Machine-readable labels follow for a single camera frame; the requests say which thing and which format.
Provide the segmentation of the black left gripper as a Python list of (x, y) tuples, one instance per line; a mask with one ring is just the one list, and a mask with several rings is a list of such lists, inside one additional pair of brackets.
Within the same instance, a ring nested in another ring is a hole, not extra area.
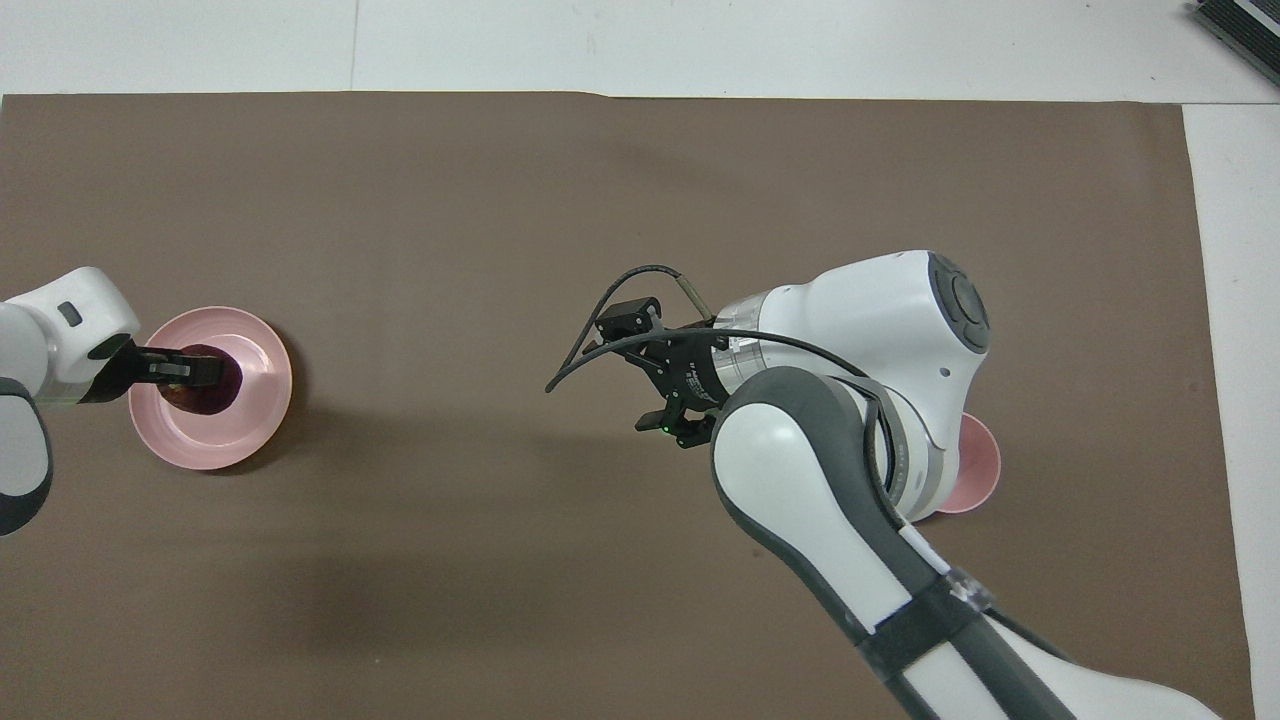
[(227, 355), (219, 348), (143, 348), (128, 340), (101, 368), (78, 404), (110, 404), (136, 384), (214, 387), (221, 382), (225, 361)]

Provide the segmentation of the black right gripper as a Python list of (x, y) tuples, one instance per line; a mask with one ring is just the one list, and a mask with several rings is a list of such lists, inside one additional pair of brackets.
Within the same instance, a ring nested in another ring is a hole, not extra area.
[(726, 348), (727, 338), (690, 334), (690, 331), (703, 329), (710, 329), (710, 324), (700, 322), (666, 328), (658, 299), (626, 300), (611, 304), (596, 314), (595, 346), (654, 331), (675, 333), (669, 338), (640, 345), (640, 368), (666, 402), (636, 420), (637, 432), (660, 430), (680, 448), (710, 443), (717, 409), (723, 407), (730, 397), (716, 370), (713, 351)]

